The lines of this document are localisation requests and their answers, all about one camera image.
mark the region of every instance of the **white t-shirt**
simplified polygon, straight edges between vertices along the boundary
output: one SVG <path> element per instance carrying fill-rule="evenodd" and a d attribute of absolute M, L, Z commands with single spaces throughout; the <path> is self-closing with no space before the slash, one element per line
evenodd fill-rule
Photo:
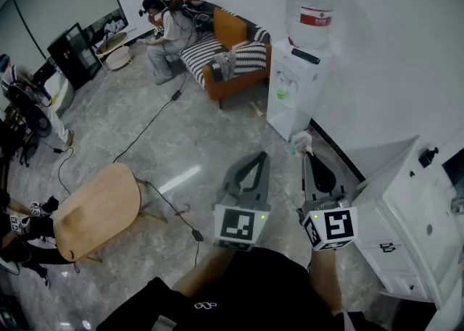
<path fill-rule="evenodd" d="M 184 16 L 181 12 L 167 11 L 162 16 L 162 24 L 165 28 L 163 37 L 171 40 L 179 49 L 184 49 L 196 41 L 195 26 L 192 20 Z"/>

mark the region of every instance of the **wooden table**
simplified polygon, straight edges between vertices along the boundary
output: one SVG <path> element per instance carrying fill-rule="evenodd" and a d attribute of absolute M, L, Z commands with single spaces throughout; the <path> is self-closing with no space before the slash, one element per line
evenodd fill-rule
<path fill-rule="evenodd" d="M 109 239 L 128 228 L 137 216 L 167 223 L 164 218 L 141 212 L 138 184 L 124 164 L 110 164 L 67 198 L 54 215 L 59 252 L 68 261 L 88 256 Z"/>

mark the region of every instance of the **black pants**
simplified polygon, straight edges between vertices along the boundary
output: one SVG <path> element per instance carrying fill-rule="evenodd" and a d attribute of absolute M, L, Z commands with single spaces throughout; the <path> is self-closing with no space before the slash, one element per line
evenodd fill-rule
<path fill-rule="evenodd" d="M 53 220 L 48 217 L 31 219 L 30 232 L 16 237 L 1 251 L 3 260 L 22 263 L 23 267 L 36 271 L 41 277 L 45 277 L 46 269 L 40 264 L 71 264 L 71 261 L 61 256 L 57 248 L 39 248 L 27 242 L 41 236 L 54 238 Z"/>

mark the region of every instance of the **plug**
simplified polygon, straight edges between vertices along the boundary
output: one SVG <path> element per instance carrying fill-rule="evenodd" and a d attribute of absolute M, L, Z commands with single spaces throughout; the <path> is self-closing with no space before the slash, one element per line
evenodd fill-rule
<path fill-rule="evenodd" d="M 194 236 L 194 239 L 195 239 L 196 242 L 203 242 L 203 236 L 202 236 L 202 234 L 200 233 L 199 230 L 192 229 L 191 230 L 191 235 Z"/>
<path fill-rule="evenodd" d="M 176 91 L 173 96 L 171 97 L 171 101 L 177 101 L 178 98 L 181 96 L 181 91 Z"/>

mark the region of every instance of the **woman sitting on sofa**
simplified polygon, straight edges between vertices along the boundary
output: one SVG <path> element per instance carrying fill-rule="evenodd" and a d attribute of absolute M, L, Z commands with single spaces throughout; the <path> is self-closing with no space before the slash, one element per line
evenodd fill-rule
<path fill-rule="evenodd" d="M 141 40 L 146 45 L 147 60 L 155 76 L 155 83 L 161 85 L 172 80 L 173 74 L 166 56 L 182 52 L 196 43 L 197 36 L 192 19 L 184 16 L 176 8 L 174 0 L 144 0 L 143 12 L 148 12 L 148 21 L 165 29 L 164 36 L 154 41 Z"/>

